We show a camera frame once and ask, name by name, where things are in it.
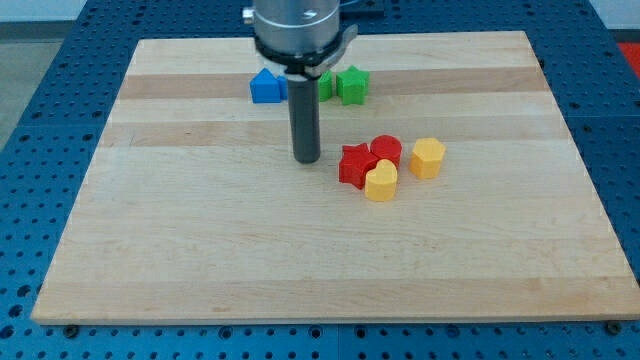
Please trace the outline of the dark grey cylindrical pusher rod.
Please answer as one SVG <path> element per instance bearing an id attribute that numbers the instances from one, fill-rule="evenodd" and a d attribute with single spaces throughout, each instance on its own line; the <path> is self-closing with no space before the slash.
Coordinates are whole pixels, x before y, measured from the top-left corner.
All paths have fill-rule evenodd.
<path id="1" fill-rule="evenodd" d="M 287 81 L 293 155 L 302 164 L 316 162 L 321 153 L 318 81 Z"/>

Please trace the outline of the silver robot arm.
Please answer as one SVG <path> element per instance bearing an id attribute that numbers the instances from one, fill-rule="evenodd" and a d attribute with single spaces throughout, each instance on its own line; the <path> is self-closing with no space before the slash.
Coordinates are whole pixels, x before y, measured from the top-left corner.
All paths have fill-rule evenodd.
<path id="1" fill-rule="evenodd" d="M 280 66 L 287 81 L 293 156 L 302 164 L 321 154 L 319 79 L 344 56 L 358 27 L 341 27 L 339 0 L 253 0 L 242 12 L 257 52 Z"/>

